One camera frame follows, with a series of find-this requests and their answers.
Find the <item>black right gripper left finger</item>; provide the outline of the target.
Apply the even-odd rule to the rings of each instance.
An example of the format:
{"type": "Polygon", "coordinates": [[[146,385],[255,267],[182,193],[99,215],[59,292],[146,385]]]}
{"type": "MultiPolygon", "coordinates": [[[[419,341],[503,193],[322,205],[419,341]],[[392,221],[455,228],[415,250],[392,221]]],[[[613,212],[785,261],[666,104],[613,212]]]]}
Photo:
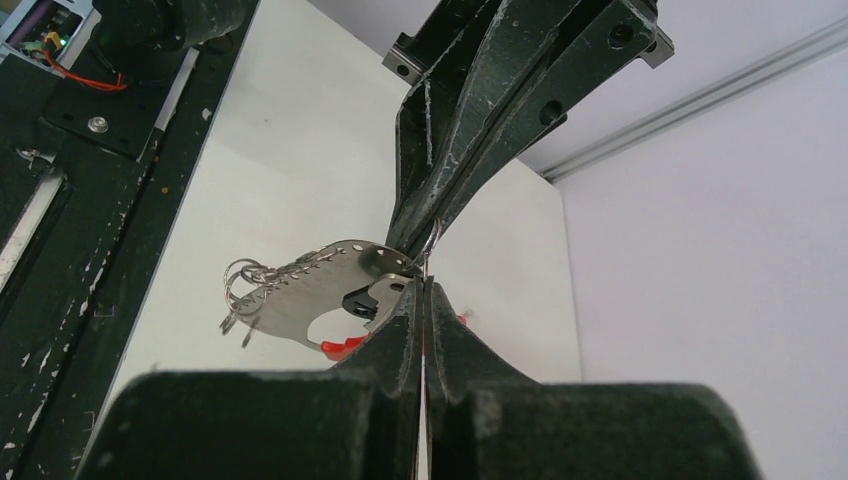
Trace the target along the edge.
{"type": "Polygon", "coordinates": [[[413,479],[424,283],[325,371],[157,372],[115,399],[81,479],[413,479]]]}

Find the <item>black key tag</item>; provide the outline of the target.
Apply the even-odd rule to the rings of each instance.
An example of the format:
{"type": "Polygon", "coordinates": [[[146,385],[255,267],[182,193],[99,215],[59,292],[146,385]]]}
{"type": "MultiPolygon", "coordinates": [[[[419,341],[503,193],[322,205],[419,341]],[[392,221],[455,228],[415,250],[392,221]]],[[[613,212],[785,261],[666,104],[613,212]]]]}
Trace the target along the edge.
{"type": "Polygon", "coordinates": [[[376,281],[345,295],[342,307],[348,313],[376,324],[392,312],[404,288],[405,284],[398,280],[376,281]]]}

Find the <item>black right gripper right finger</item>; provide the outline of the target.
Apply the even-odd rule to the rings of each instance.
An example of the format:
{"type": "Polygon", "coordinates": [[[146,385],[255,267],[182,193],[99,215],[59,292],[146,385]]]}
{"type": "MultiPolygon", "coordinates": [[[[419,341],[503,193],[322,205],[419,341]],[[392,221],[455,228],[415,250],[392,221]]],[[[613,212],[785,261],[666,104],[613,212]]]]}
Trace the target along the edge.
{"type": "Polygon", "coordinates": [[[758,479],[734,412],[692,383],[531,379],[423,287],[434,479],[758,479]]]}

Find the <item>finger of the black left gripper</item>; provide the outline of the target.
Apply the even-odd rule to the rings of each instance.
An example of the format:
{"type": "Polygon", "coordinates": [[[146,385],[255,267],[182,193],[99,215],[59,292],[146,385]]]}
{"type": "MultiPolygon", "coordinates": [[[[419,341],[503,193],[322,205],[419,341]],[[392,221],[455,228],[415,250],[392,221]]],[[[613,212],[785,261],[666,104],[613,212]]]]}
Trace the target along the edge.
{"type": "Polygon", "coordinates": [[[653,1],[442,1],[410,40],[410,252],[633,61],[674,47],[653,1]]]}
{"type": "Polygon", "coordinates": [[[400,36],[422,72],[396,118],[389,247],[431,249],[486,182],[566,120],[572,101],[539,84],[576,21],[574,1],[442,1],[400,36]]]}

